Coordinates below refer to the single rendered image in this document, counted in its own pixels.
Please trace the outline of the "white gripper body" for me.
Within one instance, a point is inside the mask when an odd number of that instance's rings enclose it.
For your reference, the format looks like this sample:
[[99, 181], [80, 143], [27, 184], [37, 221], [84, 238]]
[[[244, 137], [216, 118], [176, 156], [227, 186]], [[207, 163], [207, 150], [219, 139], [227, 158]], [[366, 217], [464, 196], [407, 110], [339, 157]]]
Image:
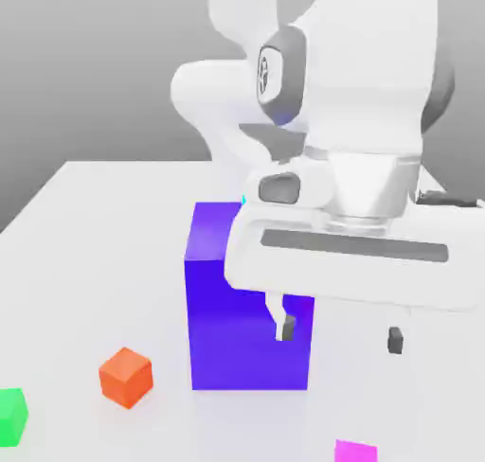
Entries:
[[325, 218], [244, 205], [225, 254], [235, 289], [437, 311], [485, 301], [485, 209], [410, 204], [383, 236], [333, 233]]

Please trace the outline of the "small magenta cube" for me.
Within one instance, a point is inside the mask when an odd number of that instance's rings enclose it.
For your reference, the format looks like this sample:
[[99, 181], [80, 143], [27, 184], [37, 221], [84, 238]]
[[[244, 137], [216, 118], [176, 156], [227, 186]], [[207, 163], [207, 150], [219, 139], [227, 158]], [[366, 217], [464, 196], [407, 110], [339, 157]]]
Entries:
[[364, 443], [336, 440], [333, 462], [378, 462], [378, 449]]

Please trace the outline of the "small orange cube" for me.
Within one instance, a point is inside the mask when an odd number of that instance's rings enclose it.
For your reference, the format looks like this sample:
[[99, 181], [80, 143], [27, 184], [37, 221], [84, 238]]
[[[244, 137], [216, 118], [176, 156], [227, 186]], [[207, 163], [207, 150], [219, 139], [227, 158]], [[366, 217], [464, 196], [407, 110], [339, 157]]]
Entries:
[[102, 394], [124, 408], [133, 408], [153, 388], [149, 358], [123, 347], [99, 368]]

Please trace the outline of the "small green cube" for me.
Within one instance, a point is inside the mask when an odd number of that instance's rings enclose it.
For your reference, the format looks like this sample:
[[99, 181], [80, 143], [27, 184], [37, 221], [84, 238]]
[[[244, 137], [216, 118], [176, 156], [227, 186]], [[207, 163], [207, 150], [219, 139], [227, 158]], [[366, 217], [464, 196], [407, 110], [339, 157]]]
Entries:
[[0, 389], [0, 447], [16, 447], [28, 419], [27, 402], [21, 388]]

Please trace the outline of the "large blue box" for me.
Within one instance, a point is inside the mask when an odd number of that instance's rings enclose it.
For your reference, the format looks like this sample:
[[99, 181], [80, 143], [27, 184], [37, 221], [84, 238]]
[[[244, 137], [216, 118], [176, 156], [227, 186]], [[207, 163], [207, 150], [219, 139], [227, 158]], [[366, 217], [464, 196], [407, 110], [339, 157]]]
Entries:
[[198, 202], [185, 253], [191, 383], [195, 390], [305, 390], [314, 300], [285, 295], [293, 337], [275, 338], [276, 324], [259, 292], [235, 290], [224, 276], [229, 230], [241, 206]]

